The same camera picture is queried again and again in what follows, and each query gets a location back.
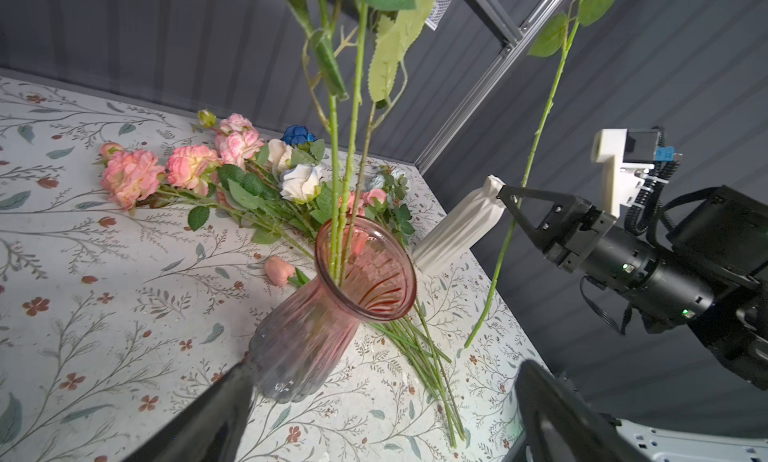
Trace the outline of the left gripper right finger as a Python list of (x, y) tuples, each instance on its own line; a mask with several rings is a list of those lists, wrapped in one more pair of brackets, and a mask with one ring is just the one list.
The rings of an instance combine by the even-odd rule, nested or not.
[(520, 365), (515, 395), (533, 461), (647, 459), (535, 361)]

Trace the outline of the white rose stem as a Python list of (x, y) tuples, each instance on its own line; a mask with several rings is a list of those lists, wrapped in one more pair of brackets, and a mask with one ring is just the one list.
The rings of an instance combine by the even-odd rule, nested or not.
[(327, 95), (312, 102), (330, 137), (334, 207), (327, 266), (340, 282), (350, 264), (372, 135), (405, 92), (405, 56), (436, 0), (285, 1), (305, 35), (308, 89), (322, 86)]

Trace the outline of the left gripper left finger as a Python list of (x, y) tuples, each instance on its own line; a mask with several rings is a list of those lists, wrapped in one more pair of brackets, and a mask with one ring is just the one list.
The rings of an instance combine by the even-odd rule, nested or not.
[(248, 424), (253, 394), (251, 370), (244, 363), (236, 364), (127, 459), (233, 461)]

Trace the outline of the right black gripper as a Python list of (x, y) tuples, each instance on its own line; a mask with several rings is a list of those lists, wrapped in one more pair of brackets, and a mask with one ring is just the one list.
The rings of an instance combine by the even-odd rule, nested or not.
[(589, 282), (609, 289), (627, 306), (614, 320), (594, 300), (590, 309), (620, 335), (637, 312), (649, 334), (687, 325), (714, 304), (704, 277), (683, 262), (615, 225), (602, 212), (590, 213), (587, 199), (561, 193), (504, 185), (497, 198), (517, 226), (548, 260), (569, 272), (583, 274), (579, 290)]

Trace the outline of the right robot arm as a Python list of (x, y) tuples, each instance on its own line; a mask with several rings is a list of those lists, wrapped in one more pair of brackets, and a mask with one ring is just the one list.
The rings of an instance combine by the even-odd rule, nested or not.
[(579, 272), (583, 283), (611, 290), (649, 334), (688, 327), (719, 363), (767, 388), (767, 207), (727, 187), (679, 196), (655, 209), (644, 235), (582, 197), (505, 186), (499, 199), (545, 258)]

